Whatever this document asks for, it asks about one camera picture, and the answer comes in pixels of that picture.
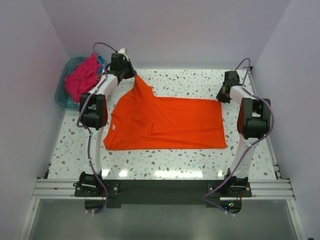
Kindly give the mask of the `orange t shirt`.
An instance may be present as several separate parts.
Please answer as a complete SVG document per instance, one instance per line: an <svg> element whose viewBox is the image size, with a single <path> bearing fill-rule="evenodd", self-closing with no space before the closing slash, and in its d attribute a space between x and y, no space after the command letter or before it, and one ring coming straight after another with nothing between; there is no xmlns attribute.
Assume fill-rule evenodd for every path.
<svg viewBox="0 0 320 240"><path fill-rule="evenodd" d="M225 149L221 103L155 96L140 76L111 113L107 150Z"/></svg>

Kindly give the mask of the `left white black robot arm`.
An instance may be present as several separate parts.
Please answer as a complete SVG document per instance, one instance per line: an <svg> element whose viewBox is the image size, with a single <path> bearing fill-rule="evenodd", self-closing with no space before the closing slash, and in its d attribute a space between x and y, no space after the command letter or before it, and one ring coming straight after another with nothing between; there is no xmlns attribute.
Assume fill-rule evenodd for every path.
<svg viewBox="0 0 320 240"><path fill-rule="evenodd" d="M76 125L86 130L85 164L86 174L99 174L101 167L101 146L104 127L108 121L107 97L123 79L135 77L127 50L121 48L111 54L110 65L102 71L99 83L80 97L79 117Z"/></svg>

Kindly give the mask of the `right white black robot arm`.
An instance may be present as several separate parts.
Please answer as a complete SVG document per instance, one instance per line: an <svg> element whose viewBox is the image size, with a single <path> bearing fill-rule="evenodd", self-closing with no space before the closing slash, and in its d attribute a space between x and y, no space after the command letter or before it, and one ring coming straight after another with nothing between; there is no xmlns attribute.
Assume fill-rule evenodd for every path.
<svg viewBox="0 0 320 240"><path fill-rule="evenodd" d="M271 130L270 100L258 98L240 84L236 71L226 71L216 99L221 103L235 101L239 105L237 131L239 143L229 173L238 179L249 177L251 161L261 140Z"/></svg>

